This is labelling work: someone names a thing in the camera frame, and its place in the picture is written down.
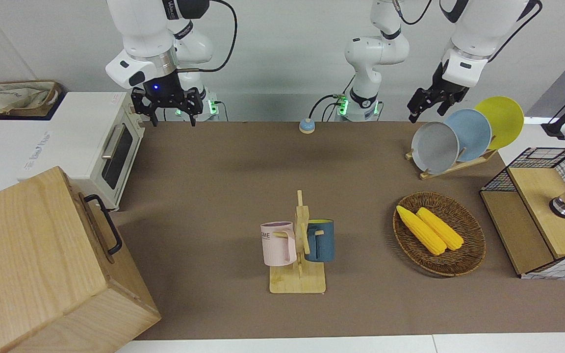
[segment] brown table mat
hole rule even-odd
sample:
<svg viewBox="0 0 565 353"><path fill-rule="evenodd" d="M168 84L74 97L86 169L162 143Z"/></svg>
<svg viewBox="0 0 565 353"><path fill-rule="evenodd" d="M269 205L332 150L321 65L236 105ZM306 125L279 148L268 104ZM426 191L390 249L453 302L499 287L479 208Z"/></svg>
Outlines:
<svg viewBox="0 0 565 353"><path fill-rule="evenodd" d="M478 195L501 159L421 181L403 157L419 126L149 127L113 216L163 315L138 339L565 331L565 281L518 279ZM324 295L268 291L259 224L292 221L298 189L313 218L334 219ZM473 273L428 277L394 251L395 204L421 190L481 224L487 255Z"/></svg>

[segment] white toaster oven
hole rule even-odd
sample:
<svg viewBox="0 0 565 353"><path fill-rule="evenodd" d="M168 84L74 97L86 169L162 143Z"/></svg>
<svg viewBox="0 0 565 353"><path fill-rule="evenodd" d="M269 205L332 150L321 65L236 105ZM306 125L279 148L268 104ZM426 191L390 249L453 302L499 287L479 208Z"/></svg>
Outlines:
<svg viewBox="0 0 565 353"><path fill-rule="evenodd" d="M119 208L144 128L125 92L69 92L23 161L23 180L60 166L85 195Z"/></svg>

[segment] mug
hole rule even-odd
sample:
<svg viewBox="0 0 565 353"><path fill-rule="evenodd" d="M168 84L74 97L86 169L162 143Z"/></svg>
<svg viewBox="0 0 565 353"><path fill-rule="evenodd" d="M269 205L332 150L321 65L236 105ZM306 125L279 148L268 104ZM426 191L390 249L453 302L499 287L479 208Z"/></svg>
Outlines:
<svg viewBox="0 0 565 353"><path fill-rule="evenodd" d="M263 223L260 225L260 238L267 266L286 266L298 259L292 222Z"/></svg>
<svg viewBox="0 0 565 353"><path fill-rule="evenodd" d="M310 254L305 259L316 263L334 260L334 221L332 219L309 219L307 228Z"/></svg>

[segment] white wall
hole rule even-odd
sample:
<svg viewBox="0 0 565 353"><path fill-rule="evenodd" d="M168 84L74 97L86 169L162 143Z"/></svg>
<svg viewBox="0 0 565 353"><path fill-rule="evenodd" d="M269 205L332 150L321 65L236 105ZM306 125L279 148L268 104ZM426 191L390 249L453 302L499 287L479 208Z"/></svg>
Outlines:
<svg viewBox="0 0 565 353"><path fill-rule="evenodd" d="M237 47L227 67L205 79L229 103L231 119L299 120L312 102L340 92L351 78L354 70L343 57L346 42L378 34L369 20L371 0L230 2L239 17ZM543 2L542 13L486 67L458 108L505 95L526 111L563 73L565 0ZM386 119L406 119L406 103L415 89L430 85L453 29L437 3L419 24L403 27L411 43L408 60L379 69ZM405 2L406 18L416 18L425 4ZM231 14L211 3L196 25L213 39L216 55L208 66L215 67L229 47ZM69 90L121 90L103 71L120 49L121 38L103 0L0 0L0 80L51 78ZM438 116L429 111L422 118Z"/></svg>

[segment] corn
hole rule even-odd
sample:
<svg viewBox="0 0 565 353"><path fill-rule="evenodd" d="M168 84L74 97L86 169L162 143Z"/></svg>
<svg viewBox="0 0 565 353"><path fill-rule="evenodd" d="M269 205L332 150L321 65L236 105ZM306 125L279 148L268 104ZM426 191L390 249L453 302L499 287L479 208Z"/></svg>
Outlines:
<svg viewBox="0 0 565 353"><path fill-rule="evenodd" d="M433 214L433 212L422 207L417 211L416 215L420 217L420 219L432 230L434 230L437 235L439 235L450 250L457 250L461 248L463 245L463 238L461 235L457 234L455 230L450 228L446 222L442 221L442 219Z"/></svg>
<svg viewBox="0 0 565 353"><path fill-rule="evenodd" d="M424 245L433 255L440 255L446 251L446 243L435 234L429 226L413 212L407 210L403 206L396 206L398 214L401 216L402 222L411 230L415 237Z"/></svg>

